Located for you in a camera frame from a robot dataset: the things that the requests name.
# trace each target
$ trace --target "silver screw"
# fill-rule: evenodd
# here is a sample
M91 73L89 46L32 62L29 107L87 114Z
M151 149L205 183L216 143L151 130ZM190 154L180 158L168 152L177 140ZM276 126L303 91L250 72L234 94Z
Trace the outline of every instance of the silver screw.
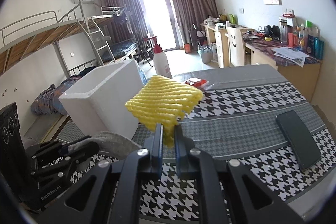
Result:
M198 156L201 153L201 151L198 148L192 148L190 149L189 153L193 156Z
M238 167L240 165L240 161L237 159L230 159L229 164L233 167Z
M109 163L110 162L108 160L101 160L100 162L98 162L98 166L100 168L105 168L105 167L109 166Z
M146 148L140 148L137 153L139 156L146 156L149 151Z

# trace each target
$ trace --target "door frame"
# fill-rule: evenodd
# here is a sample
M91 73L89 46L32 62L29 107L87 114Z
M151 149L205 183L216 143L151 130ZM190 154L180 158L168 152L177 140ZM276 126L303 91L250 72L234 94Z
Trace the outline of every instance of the door frame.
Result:
M164 50L165 52L168 52L168 51L173 51L173 50L180 49L180 44L179 44L179 39L178 39L178 36L177 36L177 31L176 31L176 26L175 26L175 21L176 20L175 20L174 13L173 13L173 7L170 3L170 0L165 0L165 2L166 2L167 9L168 9L170 24L171 24L171 27L173 29L173 34L174 34L175 44L176 44L175 48L170 48L170 49ZM145 17L145 22L146 22L148 32L150 33L150 35L153 36L154 33L153 33L153 30L150 26L149 20L147 19L147 12L146 12L146 8L145 8L143 0L140 0L140 4L141 4L143 15Z

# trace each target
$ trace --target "bed ladder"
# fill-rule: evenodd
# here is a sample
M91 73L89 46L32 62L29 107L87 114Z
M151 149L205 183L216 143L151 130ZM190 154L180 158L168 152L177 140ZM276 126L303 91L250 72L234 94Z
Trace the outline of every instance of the bed ladder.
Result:
M93 30L90 30L90 26L89 26L89 20L92 20L93 24L95 25L95 28ZM107 40L110 40L111 38L110 37L106 37L103 33L103 31L99 28L98 24L95 22L95 20L93 18L88 18L85 22L86 24L86 29L79 23L80 27L82 28L82 31L84 32L84 34L86 35L86 37L89 39L89 42L92 46L92 49L93 49L93 52L94 52L94 55L97 59L97 62L100 66L103 66L104 65L104 62L103 60L101 59L101 55L100 55L100 52L101 53L105 53L105 51L102 51L103 49L107 49L108 53L110 54L112 60L110 62L115 62L116 59L114 58L114 55L110 49L110 46L107 42ZM92 35L94 33L99 33L102 37L102 40L98 39L96 41L93 40L92 38ZM103 46L100 46L100 47L96 47L95 43L96 42L105 42L103 44Z

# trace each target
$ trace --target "yellow foam net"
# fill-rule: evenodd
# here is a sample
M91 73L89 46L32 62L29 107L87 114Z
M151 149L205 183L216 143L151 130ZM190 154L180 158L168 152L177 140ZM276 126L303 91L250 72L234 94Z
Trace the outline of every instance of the yellow foam net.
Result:
M157 123L161 123L164 144L172 146L177 119L183 120L185 113L190 114L202 98L203 92L193 86L154 75L125 106L151 131L155 131Z

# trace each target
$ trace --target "phone screen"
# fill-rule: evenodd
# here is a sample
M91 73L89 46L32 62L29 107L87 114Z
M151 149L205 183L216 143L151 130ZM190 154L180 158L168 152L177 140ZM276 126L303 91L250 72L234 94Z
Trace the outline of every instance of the phone screen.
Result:
M291 110L276 116L276 121L292 146L301 170L312 167L321 158L321 153L300 117Z

